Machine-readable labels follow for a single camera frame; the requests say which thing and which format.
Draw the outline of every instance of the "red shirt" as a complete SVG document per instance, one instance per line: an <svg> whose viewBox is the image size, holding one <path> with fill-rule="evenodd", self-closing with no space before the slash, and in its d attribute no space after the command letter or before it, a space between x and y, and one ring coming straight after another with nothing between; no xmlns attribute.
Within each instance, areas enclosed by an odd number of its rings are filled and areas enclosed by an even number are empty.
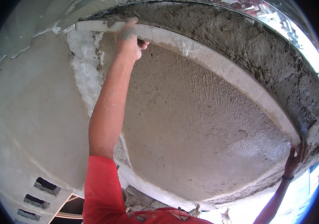
<svg viewBox="0 0 319 224"><path fill-rule="evenodd" d="M85 203L83 223L182 223L210 224L176 208L161 208L154 211L125 211L116 164L112 160L91 155L88 158L85 180Z"/></svg>

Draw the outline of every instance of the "hand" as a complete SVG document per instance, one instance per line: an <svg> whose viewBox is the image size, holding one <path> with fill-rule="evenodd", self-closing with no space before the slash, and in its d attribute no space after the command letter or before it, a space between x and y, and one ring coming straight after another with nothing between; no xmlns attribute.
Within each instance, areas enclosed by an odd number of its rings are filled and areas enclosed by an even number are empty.
<svg viewBox="0 0 319 224"><path fill-rule="evenodd" d="M298 154L294 157L295 148L293 146L290 147L290 155L288 160L286 161L284 168L284 178L291 179L300 163L302 163L307 154L308 154L308 144L303 136L300 137L301 143L297 146L299 148Z"/></svg>
<svg viewBox="0 0 319 224"><path fill-rule="evenodd" d="M117 34L116 54L129 55L134 60L141 58L141 50L146 49L149 42L137 39L137 34L135 31L135 24L137 22L137 17L128 19L125 26Z"/></svg>

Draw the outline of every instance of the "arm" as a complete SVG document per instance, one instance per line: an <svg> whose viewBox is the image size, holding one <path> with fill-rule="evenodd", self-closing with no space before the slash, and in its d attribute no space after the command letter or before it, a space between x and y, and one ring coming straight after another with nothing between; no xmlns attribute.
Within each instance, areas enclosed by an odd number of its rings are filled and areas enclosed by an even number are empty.
<svg viewBox="0 0 319 224"><path fill-rule="evenodd" d="M299 150L296 157L294 157L294 147L290 148L290 155L284 168L283 180L281 181L273 197L269 200L267 205L263 208L254 221L254 224L268 224L275 217L276 212L283 201L286 190L288 189L289 183L291 182L286 180L291 180L294 177L294 173L296 173L299 164L305 160L305 157L308 154L308 144L303 136L301 136L301 143L298 147Z"/></svg>
<svg viewBox="0 0 319 224"><path fill-rule="evenodd" d="M138 19L126 22L117 37L116 54L103 83L88 128L90 155L102 155L113 160L113 148L121 133L130 74L141 50L149 42L137 41L134 25Z"/></svg>

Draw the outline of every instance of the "person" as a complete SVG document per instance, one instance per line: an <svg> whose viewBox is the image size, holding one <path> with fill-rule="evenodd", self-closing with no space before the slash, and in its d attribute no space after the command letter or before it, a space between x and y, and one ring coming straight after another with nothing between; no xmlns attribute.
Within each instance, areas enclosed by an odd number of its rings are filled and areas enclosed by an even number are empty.
<svg viewBox="0 0 319 224"><path fill-rule="evenodd" d="M122 129L126 95L130 74L141 50L149 42L137 39L134 25L137 18L128 20L117 35L116 54L103 83L101 93L93 110L88 140L90 156L85 179L83 222L92 223L210 223L193 217L176 208L161 208L154 211L125 211L122 191L113 161L113 148ZM295 157L291 147L282 181L275 195L255 220L255 224L269 223L275 216L298 165L303 162L308 145L303 137Z"/></svg>

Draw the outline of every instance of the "bracelet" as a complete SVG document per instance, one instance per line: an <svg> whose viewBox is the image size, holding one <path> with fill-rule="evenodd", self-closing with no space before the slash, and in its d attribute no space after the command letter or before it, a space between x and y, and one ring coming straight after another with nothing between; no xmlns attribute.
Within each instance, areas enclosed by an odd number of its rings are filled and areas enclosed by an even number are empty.
<svg viewBox="0 0 319 224"><path fill-rule="evenodd" d="M293 176L292 178L290 178L290 179L287 179L287 178L285 178L284 175L283 175L283 176L281 176L281 179L282 179L283 181L286 181L286 182L291 182L291 181L294 179L294 176Z"/></svg>

